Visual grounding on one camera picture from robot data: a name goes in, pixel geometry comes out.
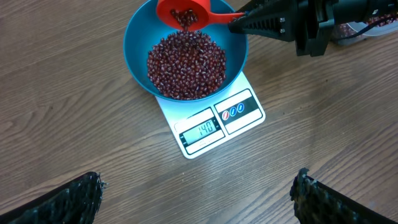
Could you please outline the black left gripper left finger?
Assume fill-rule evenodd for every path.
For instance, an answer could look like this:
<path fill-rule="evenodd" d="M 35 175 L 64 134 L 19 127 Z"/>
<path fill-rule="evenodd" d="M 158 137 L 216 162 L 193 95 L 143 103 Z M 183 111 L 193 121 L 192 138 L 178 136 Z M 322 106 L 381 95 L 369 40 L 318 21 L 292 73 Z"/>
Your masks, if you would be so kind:
<path fill-rule="evenodd" d="M 56 189 L 1 215 L 7 224 L 92 224 L 100 209 L 106 182 L 87 172 Z"/>

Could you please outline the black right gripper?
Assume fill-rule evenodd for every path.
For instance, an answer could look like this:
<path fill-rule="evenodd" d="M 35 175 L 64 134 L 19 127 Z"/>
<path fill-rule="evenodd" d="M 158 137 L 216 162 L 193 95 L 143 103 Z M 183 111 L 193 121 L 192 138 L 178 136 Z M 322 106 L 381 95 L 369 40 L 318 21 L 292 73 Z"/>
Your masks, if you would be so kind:
<path fill-rule="evenodd" d="M 324 55 L 335 26 L 333 0 L 250 0 L 228 24 L 235 34 L 295 40 L 297 56 Z"/>

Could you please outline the orange measuring scoop blue handle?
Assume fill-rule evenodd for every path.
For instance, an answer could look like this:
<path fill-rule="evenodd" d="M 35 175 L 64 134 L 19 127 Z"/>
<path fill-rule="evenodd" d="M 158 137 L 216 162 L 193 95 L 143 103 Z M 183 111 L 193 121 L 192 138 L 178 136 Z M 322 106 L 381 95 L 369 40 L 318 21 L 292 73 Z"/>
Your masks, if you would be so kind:
<path fill-rule="evenodd" d="M 228 24 L 244 15 L 243 12 L 212 12 L 210 0 L 158 0 L 155 12 L 164 24 L 187 31 L 200 30 L 210 24 Z"/>

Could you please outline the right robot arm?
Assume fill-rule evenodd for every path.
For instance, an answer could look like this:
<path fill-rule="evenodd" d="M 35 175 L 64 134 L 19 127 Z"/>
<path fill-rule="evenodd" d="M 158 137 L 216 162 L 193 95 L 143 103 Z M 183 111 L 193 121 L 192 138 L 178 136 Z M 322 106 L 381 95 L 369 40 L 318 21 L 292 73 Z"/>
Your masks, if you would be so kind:
<path fill-rule="evenodd" d="M 295 42 L 298 56 L 321 56 L 336 25 L 362 22 L 397 12 L 394 0 L 249 1 L 243 16 L 228 24 L 235 34 L 260 35 Z"/>

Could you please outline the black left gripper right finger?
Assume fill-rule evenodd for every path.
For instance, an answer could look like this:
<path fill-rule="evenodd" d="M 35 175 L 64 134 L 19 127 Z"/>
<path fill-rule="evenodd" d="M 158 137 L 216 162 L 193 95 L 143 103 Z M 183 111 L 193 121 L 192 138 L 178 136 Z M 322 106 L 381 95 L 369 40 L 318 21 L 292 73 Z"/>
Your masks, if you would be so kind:
<path fill-rule="evenodd" d="M 397 224 L 307 175 L 302 168 L 293 181 L 290 199 L 301 224 Z"/>

